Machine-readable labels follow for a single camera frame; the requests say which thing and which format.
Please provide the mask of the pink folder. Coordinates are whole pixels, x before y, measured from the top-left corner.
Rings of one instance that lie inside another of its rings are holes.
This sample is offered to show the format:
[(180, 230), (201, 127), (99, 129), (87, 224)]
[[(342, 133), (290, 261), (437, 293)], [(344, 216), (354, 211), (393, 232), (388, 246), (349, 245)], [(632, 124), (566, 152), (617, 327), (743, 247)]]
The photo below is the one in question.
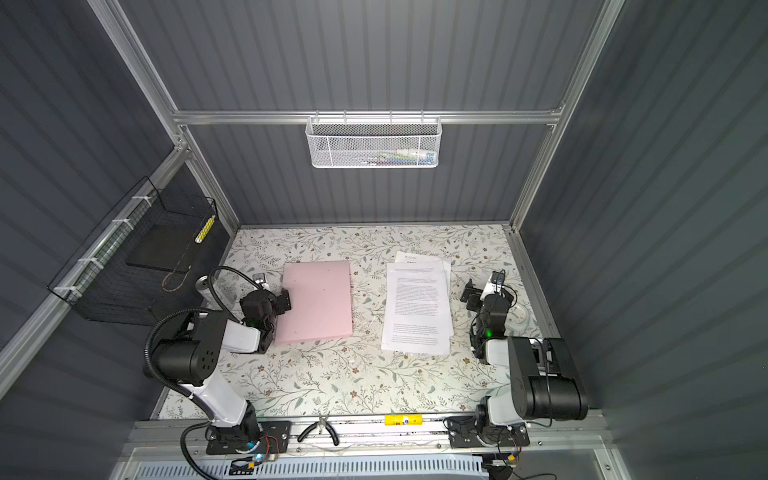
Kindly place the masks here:
[(282, 287), (291, 309), (277, 319), (277, 345), (342, 340), (353, 333), (348, 261), (288, 263)]

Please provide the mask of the printed paper sheet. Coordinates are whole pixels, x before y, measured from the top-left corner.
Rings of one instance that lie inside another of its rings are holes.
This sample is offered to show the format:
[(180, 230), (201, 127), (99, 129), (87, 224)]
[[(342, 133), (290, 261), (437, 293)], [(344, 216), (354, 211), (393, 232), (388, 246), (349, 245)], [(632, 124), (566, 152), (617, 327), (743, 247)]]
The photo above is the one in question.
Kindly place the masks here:
[(447, 356), (453, 324), (442, 262), (390, 263), (386, 287), (381, 348)]

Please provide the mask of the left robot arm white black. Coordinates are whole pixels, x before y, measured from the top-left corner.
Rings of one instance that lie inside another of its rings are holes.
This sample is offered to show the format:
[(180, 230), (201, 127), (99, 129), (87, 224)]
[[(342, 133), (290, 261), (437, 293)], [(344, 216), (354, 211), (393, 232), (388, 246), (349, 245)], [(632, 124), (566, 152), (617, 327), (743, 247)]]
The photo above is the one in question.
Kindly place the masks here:
[(158, 321), (146, 339), (144, 372), (187, 397), (206, 415), (203, 423), (211, 442), (228, 450), (251, 453), (264, 444), (265, 434), (253, 407), (218, 369), (222, 350), (266, 353), (276, 336), (277, 318), (291, 310), (289, 292), (265, 289), (240, 300), (242, 323), (225, 310), (185, 309)]

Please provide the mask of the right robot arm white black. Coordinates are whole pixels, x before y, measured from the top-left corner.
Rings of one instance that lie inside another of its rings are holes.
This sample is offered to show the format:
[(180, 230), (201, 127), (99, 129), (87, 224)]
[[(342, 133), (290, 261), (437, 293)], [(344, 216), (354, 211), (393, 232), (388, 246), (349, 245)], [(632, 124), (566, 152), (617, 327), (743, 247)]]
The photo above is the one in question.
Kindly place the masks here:
[(556, 421), (585, 419), (586, 389), (565, 341), (506, 333), (508, 314), (518, 296), (505, 280), (505, 271), (494, 271), (484, 288), (468, 281), (460, 295), (474, 314), (469, 327), (472, 354), (485, 365), (508, 371), (508, 384), (478, 405), (475, 431), (525, 423), (550, 427)]

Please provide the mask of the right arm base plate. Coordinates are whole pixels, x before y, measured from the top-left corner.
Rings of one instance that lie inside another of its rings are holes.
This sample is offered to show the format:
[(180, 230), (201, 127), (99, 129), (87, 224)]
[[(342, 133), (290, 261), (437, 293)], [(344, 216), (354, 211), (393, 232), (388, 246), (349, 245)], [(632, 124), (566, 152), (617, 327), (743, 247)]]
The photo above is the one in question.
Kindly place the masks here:
[(476, 416), (450, 416), (442, 420), (452, 448), (522, 448), (530, 445), (524, 424), (496, 426)]

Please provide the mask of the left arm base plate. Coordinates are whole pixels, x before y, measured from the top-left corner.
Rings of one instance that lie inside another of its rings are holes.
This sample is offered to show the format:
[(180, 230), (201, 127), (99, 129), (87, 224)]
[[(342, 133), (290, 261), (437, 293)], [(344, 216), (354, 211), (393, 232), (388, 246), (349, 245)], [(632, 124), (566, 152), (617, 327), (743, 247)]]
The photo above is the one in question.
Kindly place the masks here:
[(259, 422), (255, 432), (247, 432), (244, 426), (223, 428), (211, 426), (206, 429), (205, 438), (208, 441), (208, 455), (245, 454), (254, 449), (253, 454), (269, 453), (277, 455), (285, 453), (289, 444), (289, 421)]

